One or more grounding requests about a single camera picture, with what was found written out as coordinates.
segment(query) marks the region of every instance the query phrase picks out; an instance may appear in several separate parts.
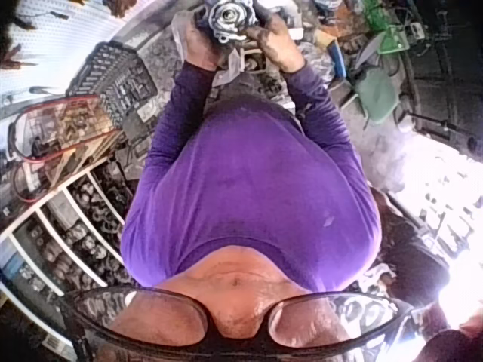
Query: sunglasses lens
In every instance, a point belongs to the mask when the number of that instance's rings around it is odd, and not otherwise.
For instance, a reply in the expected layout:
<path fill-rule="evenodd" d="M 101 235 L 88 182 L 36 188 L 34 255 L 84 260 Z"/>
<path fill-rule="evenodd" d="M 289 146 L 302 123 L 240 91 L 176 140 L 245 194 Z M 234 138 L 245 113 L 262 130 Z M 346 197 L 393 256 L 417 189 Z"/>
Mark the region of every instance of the sunglasses lens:
<path fill-rule="evenodd" d="M 273 310 L 269 333 L 283 346 L 322 347 L 363 336 L 396 313 L 389 302 L 363 295 L 295 299 Z"/>
<path fill-rule="evenodd" d="M 205 313 L 182 296 L 121 290 L 86 293 L 75 307 L 102 327 L 141 342 L 187 346 L 205 337 Z"/>

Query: white shelf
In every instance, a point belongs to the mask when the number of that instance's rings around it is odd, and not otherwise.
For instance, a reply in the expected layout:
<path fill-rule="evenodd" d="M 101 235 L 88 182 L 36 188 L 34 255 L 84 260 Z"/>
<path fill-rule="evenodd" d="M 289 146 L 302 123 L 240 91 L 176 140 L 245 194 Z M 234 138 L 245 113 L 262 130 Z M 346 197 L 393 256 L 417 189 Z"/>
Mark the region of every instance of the white shelf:
<path fill-rule="evenodd" d="M 53 281 L 51 281 L 47 275 L 44 274 L 44 272 L 37 266 L 37 264 L 35 264 L 35 262 L 30 258 L 29 254 L 23 249 L 22 245 L 18 242 L 17 238 L 15 238 L 15 236 L 12 234 L 8 237 L 8 239 L 15 246 L 18 253 L 23 257 L 23 259 L 26 261 L 29 267 L 45 283 L 45 285 L 51 288 L 54 291 L 54 293 L 56 293 L 58 296 L 63 296 L 63 291 L 60 290 L 60 288 Z"/>
<path fill-rule="evenodd" d="M 86 167 L 85 169 L 81 170 L 79 173 L 75 174 L 74 176 L 70 177 L 63 183 L 61 183 L 56 189 L 50 191 L 46 196 L 41 198 L 39 201 L 37 201 L 35 204 L 33 204 L 31 207 L 29 207 L 27 210 L 25 210 L 22 214 L 20 214 L 5 230 L 0 234 L 0 243 L 10 237 L 10 235 L 20 226 L 22 223 L 27 220 L 31 215 L 34 214 L 37 210 L 40 210 L 42 206 L 44 206 L 51 198 L 53 198 L 58 192 L 62 191 L 65 189 L 68 185 L 71 183 L 74 183 L 81 177 L 83 177 L 87 172 L 90 170 L 93 170 L 100 164 L 103 164 L 104 162 L 107 161 L 107 157 L 101 158 L 99 161 L 93 163 L 92 165 Z"/>
<path fill-rule="evenodd" d="M 92 173 L 88 172 L 88 178 L 91 181 L 92 185 L 94 185 L 94 188 L 96 189 L 97 193 L 100 195 L 100 197 L 104 200 L 106 203 L 107 207 L 111 212 L 114 214 L 115 218 L 121 223 L 121 225 L 124 226 L 124 220 L 121 218 L 121 215 L 117 212 L 117 210 L 113 207 L 111 204 L 111 201 L 107 198 L 106 194 L 104 194 L 104 191 L 101 189 L 100 185 L 97 183 L 96 179 L 94 176 L 92 176 Z"/>
<path fill-rule="evenodd" d="M 63 193 L 65 194 L 65 196 L 67 197 L 67 200 L 69 200 L 70 204 L 72 205 L 72 207 L 74 208 L 74 210 L 76 211 L 76 213 L 79 215 L 79 217 L 81 218 L 82 222 L 88 227 L 88 229 L 92 232 L 92 234 L 94 234 L 94 236 L 96 237 L 96 239 L 122 264 L 124 265 L 124 263 L 122 262 L 122 258 L 121 256 L 118 254 L 117 251 L 114 250 L 113 247 L 111 247 L 111 245 L 109 245 L 109 243 L 106 241 L 106 239 L 103 238 L 103 236 L 96 230 L 96 228 L 94 228 L 94 226 L 92 225 L 91 221 L 89 221 L 89 219 L 86 217 L 86 215 L 84 214 L 84 212 L 81 210 L 80 206 L 77 205 L 77 202 L 74 200 L 74 197 L 70 194 L 69 190 L 67 188 L 63 188 Z"/>
<path fill-rule="evenodd" d="M 57 231 L 54 229 L 52 226 L 51 222 L 48 221 L 47 217 L 45 214 L 42 212 L 42 210 L 37 210 L 37 216 L 39 217 L 40 221 L 44 224 L 44 227 L 47 229 L 48 233 L 51 235 L 51 237 L 62 247 L 62 250 L 74 261 L 75 264 L 77 264 L 82 271 L 89 275 L 97 284 L 99 284 L 101 287 L 107 287 L 107 283 L 103 281 L 99 276 L 94 273 L 65 243 L 65 241 L 60 237 L 60 235 L 57 233 Z"/>
<path fill-rule="evenodd" d="M 0 290 L 10 299 L 10 301 L 17 307 L 19 310 L 24 313 L 33 323 L 37 324 L 41 327 L 46 333 L 50 334 L 51 336 L 59 339 L 62 343 L 72 347 L 72 342 L 68 340 L 66 337 L 58 333 L 56 330 L 50 328 L 43 320 L 33 314 L 2 282 L 0 282 Z"/>

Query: tool organizer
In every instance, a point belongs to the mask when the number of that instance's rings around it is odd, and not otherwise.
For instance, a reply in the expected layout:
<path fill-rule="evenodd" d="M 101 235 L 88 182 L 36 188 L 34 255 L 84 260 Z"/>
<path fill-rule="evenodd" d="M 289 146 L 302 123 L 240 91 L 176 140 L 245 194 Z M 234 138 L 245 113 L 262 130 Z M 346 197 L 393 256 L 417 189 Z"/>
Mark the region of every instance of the tool organizer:
<path fill-rule="evenodd" d="M 158 91 L 137 52 L 111 41 L 96 46 L 66 93 L 98 94 L 112 122 L 120 127 Z"/>

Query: blue object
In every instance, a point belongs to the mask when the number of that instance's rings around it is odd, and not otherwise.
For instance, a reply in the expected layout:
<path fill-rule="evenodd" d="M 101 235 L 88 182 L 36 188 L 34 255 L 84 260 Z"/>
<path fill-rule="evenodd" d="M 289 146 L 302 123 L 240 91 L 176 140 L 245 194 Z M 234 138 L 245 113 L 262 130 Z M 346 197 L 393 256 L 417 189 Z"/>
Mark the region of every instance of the blue object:
<path fill-rule="evenodd" d="M 342 51 L 340 51 L 339 43 L 337 43 L 337 40 L 334 40 L 329 44 L 329 46 L 327 47 L 327 51 L 329 52 L 329 55 L 334 61 L 335 78 L 345 78 L 347 76 L 346 65 L 344 64 Z"/>

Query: man's right hand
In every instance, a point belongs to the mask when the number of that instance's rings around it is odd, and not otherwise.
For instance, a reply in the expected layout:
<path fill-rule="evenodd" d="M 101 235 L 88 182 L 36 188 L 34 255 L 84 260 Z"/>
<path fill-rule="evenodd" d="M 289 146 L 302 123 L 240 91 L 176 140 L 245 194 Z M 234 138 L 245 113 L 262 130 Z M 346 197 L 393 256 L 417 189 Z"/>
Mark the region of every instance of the man's right hand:
<path fill-rule="evenodd" d="M 245 34 L 256 40 L 262 52 L 285 73 L 295 73 L 305 65 L 305 59 L 294 40 L 290 37 L 283 19 L 270 14 L 265 21 L 266 28 L 251 26 Z"/>

